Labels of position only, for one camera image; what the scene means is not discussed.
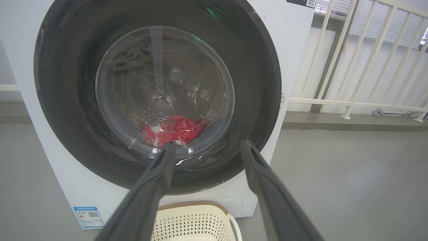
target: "window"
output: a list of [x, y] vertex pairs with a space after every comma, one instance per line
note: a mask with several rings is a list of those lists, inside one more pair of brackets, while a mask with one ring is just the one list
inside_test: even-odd
[[[428, 11], [428, 1], [427, 0], [401, 0], [402, 2], [409, 4], [411, 6], [418, 7], [419, 9], [423, 9]], [[359, 36], [363, 30], [364, 23], [369, 15], [369, 10], [372, 5], [371, 0], [360, 0], [357, 12], [354, 16], [354, 20], [351, 25], [350, 34]], [[318, 0], [315, 6], [315, 11], [319, 13], [326, 13], [327, 7], [329, 4], [329, 0]], [[345, 19], [348, 12], [349, 7], [351, 5], [351, 0], [336, 0], [333, 5], [332, 15], [338, 18]], [[376, 39], [379, 35], [382, 24], [385, 20], [386, 14], [388, 12], [389, 7], [382, 3], [378, 3], [374, 9], [372, 19], [369, 23], [369, 27], [364, 35], [365, 38]], [[398, 33], [401, 30], [401, 27], [406, 19], [407, 12], [398, 9], [392, 19], [391, 26], [389, 27], [388, 32], [386, 33], [384, 42], [387, 43], [395, 43]], [[417, 15], [412, 15], [410, 21], [403, 33], [403, 36], [400, 39], [399, 45], [401, 46], [409, 46], [412, 44], [414, 49], [417, 49], [420, 44], [425, 43], [425, 39], [428, 37], [428, 32], [421, 31], [414, 43], [410, 43], [415, 31], [418, 29], [421, 21], [421, 17]], [[422, 29], [428, 28], [428, 20], [425, 20]]]

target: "front-load washing machine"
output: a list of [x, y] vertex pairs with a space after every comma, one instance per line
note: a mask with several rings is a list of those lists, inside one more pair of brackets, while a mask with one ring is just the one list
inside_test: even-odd
[[313, 8], [19, 0], [0, 11], [16, 81], [83, 228], [104, 225], [169, 141], [177, 163], [160, 205], [209, 200], [253, 214], [239, 144], [251, 140], [271, 161]]

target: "laundry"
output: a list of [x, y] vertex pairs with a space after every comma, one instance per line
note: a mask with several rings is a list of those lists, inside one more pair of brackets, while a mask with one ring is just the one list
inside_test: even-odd
[[150, 127], [148, 124], [141, 124], [141, 137], [145, 143], [159, 148], [167, 142], [184, 146], [195, 139], [206, 127], [204, 121], [172, 115], [161, 125]]

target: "green light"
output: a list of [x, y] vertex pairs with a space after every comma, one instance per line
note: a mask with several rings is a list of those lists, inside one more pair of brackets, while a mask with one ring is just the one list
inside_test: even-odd
[[205, 9], [209, 12], [209, 14], [211, 14], [211, 16], [218, 18], [218, 15], [213, 10], [211, 10], [209, 8], [205, 8]]

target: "gray floor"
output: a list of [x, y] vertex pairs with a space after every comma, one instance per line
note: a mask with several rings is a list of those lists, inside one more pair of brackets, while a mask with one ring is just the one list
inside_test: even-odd
[[[31, 124], [0, 125], [1, 240], [93, 240]], [[272, 167], [326, 241], [428, 239], [428, 133], [281, 132]], [[238, 220], [266, 240], [260, 210]]]

